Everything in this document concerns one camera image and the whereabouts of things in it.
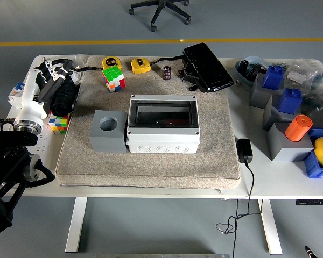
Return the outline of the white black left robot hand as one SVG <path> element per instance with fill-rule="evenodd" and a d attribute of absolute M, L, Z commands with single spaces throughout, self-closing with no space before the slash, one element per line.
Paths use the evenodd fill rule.
<path fill-rule="evenodd" d="M 37 83 L 38 78 L 43 78 L 42 70 L 34 68 L 29 71 L 22 93 L 22 108 L 14 121 L 16 131 L 31 131 L 39 134 L 44 125 L 47 113 L 44 104 L 49 102 L 61 84 L 66 79 L 72 67 L 72 60 L 66 59 L 59 70 L 52 71 L 51 63 L 45 61 L 47 70 L 51 73 L 51 78 L 43 81 L 44 85 Z"/>

